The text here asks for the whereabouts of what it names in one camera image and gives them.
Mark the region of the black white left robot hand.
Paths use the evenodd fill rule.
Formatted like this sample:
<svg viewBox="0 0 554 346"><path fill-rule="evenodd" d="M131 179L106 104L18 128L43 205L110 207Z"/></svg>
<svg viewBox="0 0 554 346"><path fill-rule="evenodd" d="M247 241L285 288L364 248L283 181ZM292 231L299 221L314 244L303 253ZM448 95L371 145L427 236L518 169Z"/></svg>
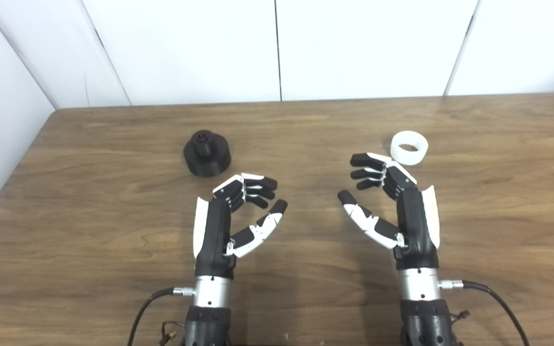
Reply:
<svg viewBox="0 0 554 346"><path fill-rule="evenodd" d="M213 189L210 201L197 199L193 228L194 274L233 280L237 260L256 250L274 232L288 204L277 200L268 213L236 234L231 233L232 214L246 202L265 210L275 199L277 180L240 173Z"/></svg>

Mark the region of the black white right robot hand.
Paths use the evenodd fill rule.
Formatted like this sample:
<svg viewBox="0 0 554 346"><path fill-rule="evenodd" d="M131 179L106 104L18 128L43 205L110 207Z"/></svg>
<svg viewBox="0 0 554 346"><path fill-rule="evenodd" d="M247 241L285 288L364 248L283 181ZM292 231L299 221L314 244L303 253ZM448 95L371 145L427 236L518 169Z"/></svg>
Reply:
<svg viewBox="0 0 554 346"><path fill-rule="evenodd" d="M392 250L397 270L438 269L440 222L434 186L418 188L417 180L396 160L376 153L356 153L350 159L358 190L382 188L396 202L396 225L372 214L348 190L337 197L354 223L379 245Z"/></svg>

